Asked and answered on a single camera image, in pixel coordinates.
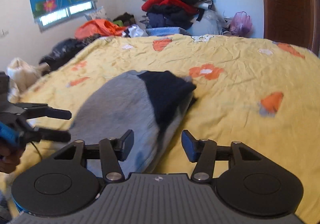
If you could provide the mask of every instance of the pile of clothes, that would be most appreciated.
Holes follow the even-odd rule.
[[[133,14],[125,12],[122,15],[119,15],[115,19],[113,19],[113,23],[119,25],[120,27],[123,26],[131,26],[136,23]]]
[[[147,12],[151,28],[192,26],[192,18],[199,13],[202,19],[205,10],[214,8],[212,0],[147,0],[141,9]]]

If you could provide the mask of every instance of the orange plastic bag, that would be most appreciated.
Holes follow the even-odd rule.
[[[83,40],[86,37],[99,33],[101,36],[121,36],[127,27],[120,27],[104,19],[91,20],[80,26],[75,32],[75,38]]]

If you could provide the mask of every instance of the yellow bedspread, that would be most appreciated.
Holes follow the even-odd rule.
[[[320,221],[320,60],[315,55],[269,40],[225,36],[99,39],[58,71],[41,78],[22,102],[69,109],[74,117],[94,91],[131,69],[191,75],[197,85],[198,100],[157,172],[193,171],[194,164],[188,162],[181,146],[183,129],[222,146],[239,140],[298,176],[304,196],[297,215],[307,224]],[[261,103],[268,115],[260,110]],[[67,129],[71,122],[37,120],[38,125],[56,129]],[[51,142],[39,147],[46,155],[54,148]],[[5,190],[19,172],[38,160],[34,148],[28,147],[17,171],[2,176],[1,188]],[[215,169],[218,174],[224,170],[225,165]]]

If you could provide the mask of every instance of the gray ribbed platform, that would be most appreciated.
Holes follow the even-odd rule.
[[[250,219],[227,208],[208,185],[185,174],[131,175],[109,184],[89,207],[65,217],[21,214],[14,224],[302,224],[295,215],[274,220]]]

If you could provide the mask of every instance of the orange flower pattern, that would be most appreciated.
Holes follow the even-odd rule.
[[[76,79],[76,80],[70,81],[68,83],[67,87],[76,86],[76,85],[86,81],[87,79],[89,79],[89,77],[82,77],[80,79]]]
[[[262,116],[275,116],[282,103],[284,94],[274,92],[260,101],[260,114]]]
[[[172,42],[172,39],[171,38],[162,38],[162,39],[160,39],[160,40],[154,40],[153,41],[153,49],[155,50],[155,51],[163,51],[163,49],[165,48],[165,47],[167,47],[167,45],[169,44],[169,43],[171,43]]]
[[[77,71],[77,70],[79,70],[81,68],[84,68],[86,65],[87,65],[87,61],[86,60],[85,61],[80,61],[79,63],[74,65],[71,70],[72,71]]]
[[[290,54],[305,59],[306,57],[302,54],[300,54],[296,49],[294,49],[290,44],[287,43],[280,43],[280,42],[274,42],[280,49],[289,52]]]
[[[189,75],[192,78],[204,76],[206,79],[212,80],[217,79],[223,71],[222,68],[215,67],[213,64],[205,64],[189,69]]]

